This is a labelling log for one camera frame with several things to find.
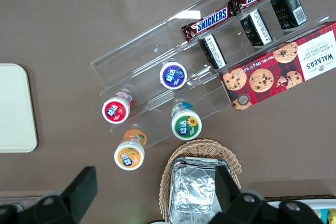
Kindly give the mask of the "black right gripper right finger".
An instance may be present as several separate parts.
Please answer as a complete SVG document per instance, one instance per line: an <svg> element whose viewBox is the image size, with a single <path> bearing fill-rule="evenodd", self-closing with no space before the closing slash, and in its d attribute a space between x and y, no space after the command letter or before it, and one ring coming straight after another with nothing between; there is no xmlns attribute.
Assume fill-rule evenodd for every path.
<svg viewBox="0 0 336 224"><path fill-rule="evenodd" d="M263 201L251 190L240 191L224 166L216 167L215 192L222 211L210 223L262 223Z"/></svg>

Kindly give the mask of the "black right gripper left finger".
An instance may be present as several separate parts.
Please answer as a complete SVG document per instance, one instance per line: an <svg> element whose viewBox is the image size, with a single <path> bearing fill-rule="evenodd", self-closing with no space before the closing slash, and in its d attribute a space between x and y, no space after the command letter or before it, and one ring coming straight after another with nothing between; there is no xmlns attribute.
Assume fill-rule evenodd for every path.
<svg viewBox="0 0 336 224"><path fill-rule="evenodd" d="M35 223L79 223L98 192L94 166L86 166L60 195L50 195L33 207Z"/></svg>

